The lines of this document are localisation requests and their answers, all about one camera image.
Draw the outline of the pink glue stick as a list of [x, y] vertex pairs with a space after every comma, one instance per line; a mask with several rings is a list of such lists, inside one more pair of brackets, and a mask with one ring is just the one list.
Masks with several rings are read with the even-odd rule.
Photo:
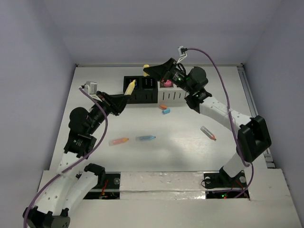
[[172, 86], [172, 82], [170, 80], [167, 80], [166, 82], [163, 82], [163, 87], [168, 88]]

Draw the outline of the yellow pencil-shaped pen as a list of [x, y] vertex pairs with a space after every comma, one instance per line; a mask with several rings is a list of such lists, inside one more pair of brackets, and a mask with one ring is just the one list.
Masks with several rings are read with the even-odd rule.
[[131, 95], [135, 89], [135, 86], [136, 86], [136, 80], [133, 80], [132, 82], [129, 83], [124, 95]]

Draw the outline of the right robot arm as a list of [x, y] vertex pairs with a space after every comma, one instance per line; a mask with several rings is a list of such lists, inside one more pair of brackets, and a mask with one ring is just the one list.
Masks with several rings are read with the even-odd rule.
[[188, 94], [185, 100], [190, 109], [232, 132], [236, 153], [219, 171], [218, 180], [223, 186], [234, 183], [236, 176], [271, 146], [265, 119], [241, 114], [231, 109], [229, 101], [223, 104], [213, 97], [205, 89], [209, 81], [203, 68], [195, 66], [187, 73], [182, 64], [170, 58], [161, 65], [145, 66], [143, 71], [159, 82], [171, 81]]

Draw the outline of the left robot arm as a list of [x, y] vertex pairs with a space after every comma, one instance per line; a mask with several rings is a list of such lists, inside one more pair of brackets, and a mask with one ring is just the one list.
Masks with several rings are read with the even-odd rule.
[[105, 168], [88, 163], [88, 157], [105, 136], [97, 140], [93, 133], [101, 123], [108, 127], [108, 115], [118, 116], [131, 94], [109, 95], [98, 91], [87, 96], [94, 102], [90, 110], [73, 109], [69, 116], [67, 143], [56, 175], [40, 189], [23, 213], [25, 228], [67, 228], [71, 214], [93, 188], [105, 185]]

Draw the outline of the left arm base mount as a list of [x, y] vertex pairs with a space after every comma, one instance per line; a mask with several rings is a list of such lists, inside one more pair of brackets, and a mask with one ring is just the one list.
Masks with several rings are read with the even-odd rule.
[[93, 187], [84, 197], [86, 200], [117, 200], [120, 198], [121, 174], [119, 172], [108, 172], [105, 181]]

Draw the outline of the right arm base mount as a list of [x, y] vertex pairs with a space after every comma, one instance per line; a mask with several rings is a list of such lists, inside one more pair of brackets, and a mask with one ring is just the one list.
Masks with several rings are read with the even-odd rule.
[[234, 178], [219, 172], [204, 173], [201, 186], [205, 189], [206, 199], [249, 199], [243, 171]]

